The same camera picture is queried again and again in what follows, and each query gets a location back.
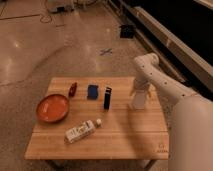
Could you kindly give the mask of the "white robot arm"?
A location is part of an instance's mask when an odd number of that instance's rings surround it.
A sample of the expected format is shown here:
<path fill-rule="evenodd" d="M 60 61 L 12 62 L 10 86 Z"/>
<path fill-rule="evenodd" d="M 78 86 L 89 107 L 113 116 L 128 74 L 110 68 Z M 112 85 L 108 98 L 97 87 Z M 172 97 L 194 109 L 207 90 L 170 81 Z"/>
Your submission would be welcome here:
<path fill-rule="evenodd" d="M 213 101 L 161 72 L 155 53 L 135 57 L 134 66 L 133 108 L 145 107 L 150 85 L 173 104 L 168 171 L 213 171 Z"/>

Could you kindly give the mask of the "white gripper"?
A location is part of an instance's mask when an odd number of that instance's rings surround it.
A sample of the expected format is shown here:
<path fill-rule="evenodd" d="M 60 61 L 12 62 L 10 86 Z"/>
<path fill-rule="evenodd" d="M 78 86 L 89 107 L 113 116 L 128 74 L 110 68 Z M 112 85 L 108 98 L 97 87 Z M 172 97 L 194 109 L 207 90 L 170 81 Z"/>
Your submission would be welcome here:
<path fill-rule="evenodd" d="M 131 87 L 130 95 L 141 95 L 145 98 L 149 92 L 150 82 L 147 80 L 134 79 Z"/>

